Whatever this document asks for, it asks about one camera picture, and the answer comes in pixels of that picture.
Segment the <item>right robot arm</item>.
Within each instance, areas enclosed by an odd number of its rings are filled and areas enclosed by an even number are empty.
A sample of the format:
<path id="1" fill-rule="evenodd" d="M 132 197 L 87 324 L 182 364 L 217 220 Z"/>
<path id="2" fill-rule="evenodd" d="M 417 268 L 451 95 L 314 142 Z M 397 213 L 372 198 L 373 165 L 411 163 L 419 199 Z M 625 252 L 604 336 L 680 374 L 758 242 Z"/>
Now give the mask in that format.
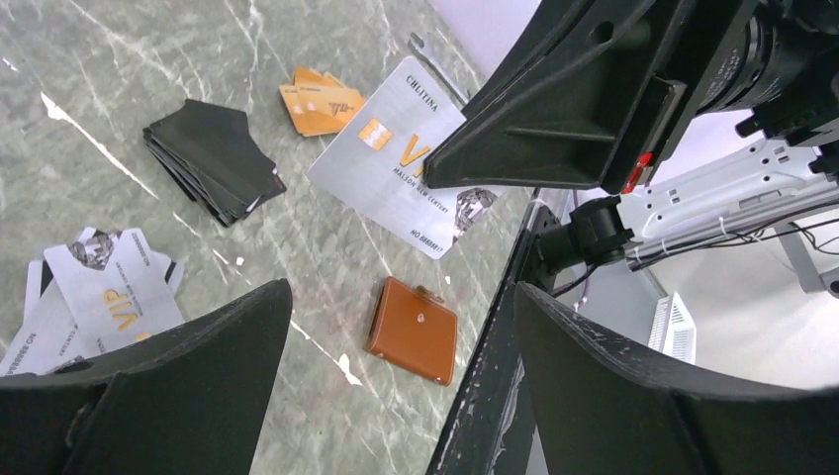
<path id="1" fill-rule="evenodd" d="M 838 5 L 544 1 L 465 116 L 429 187 L 604 191 L 525 240 L 525 282 L 751 240 L 785 214 L 675 228 L 837 178 Z"/>

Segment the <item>single silver VIP card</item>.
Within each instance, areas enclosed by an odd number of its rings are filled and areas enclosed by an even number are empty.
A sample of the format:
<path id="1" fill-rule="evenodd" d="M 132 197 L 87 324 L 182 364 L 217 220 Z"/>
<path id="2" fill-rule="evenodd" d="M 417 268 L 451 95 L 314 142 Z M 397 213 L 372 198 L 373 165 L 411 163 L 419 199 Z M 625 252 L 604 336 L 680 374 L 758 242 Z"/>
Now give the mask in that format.
<path id="1" fill-rule="evenodd" d="M 429 155 L 465 121 L 413 56 L 403 59 L 308 171 L 311 182 L 427 256 L 444 255 L 505 193 L 432 189 Z"/>

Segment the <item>brown leather card holder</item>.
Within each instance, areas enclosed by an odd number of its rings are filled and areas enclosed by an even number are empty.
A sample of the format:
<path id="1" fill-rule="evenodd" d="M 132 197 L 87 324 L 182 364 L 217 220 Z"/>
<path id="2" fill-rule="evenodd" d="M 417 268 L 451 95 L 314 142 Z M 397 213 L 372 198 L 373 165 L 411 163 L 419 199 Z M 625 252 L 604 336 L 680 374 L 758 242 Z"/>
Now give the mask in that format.
<path id="1" fill-rule="evenodd" d="M 452 382 L 458 317 L 427 288 L 389 276 L 372 315 L 364 349 L 441 386 Z"/>

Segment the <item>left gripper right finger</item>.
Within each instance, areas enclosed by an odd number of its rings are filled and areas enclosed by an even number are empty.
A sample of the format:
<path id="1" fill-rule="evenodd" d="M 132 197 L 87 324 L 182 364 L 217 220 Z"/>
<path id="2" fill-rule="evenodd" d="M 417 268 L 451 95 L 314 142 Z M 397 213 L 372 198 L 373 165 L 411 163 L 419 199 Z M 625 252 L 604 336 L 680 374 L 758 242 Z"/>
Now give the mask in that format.
<path id="1" fill-rule="evenodd" d="M 514 318 L 552 474 L 834 474 L 838 391 L 704 369 L 519 283 Z"/>

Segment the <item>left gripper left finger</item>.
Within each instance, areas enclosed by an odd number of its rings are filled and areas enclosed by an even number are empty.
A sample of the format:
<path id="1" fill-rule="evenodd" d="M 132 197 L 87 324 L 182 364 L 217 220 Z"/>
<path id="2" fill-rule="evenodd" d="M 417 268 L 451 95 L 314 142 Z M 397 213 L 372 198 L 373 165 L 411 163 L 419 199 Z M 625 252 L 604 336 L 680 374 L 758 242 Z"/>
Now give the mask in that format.
<path id="1" fill-rule="evenodd" d="M 1 380 L 5 474 L 246 474 L 293 310 L 273 280 L 48 375 Z"/>

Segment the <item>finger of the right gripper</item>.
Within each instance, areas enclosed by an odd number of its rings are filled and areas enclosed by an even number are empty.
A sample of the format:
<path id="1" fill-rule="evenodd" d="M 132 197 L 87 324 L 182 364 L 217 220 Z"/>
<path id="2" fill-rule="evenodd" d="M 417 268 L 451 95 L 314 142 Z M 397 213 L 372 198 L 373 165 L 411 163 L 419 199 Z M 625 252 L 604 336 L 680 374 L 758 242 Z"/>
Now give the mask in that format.
<path id="1" fill-rule="evenodd" d="M 465 122 L 425 161 L 432 189 L 616 194 L 651 177 L 699 113 L 753 1 L 544 1 Z"/>

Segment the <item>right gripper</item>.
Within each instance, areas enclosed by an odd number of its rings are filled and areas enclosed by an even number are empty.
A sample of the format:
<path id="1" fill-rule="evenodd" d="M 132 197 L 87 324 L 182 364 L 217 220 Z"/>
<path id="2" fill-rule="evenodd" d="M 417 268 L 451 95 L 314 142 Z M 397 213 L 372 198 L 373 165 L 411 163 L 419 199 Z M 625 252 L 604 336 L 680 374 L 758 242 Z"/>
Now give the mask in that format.
<path id="1" fill-rule="evenodd" d="M 761 1 L 706 91 L 700 115 L 749 110 L 735 126 L 792 146 L 838 143 L 838 3 Z"/>

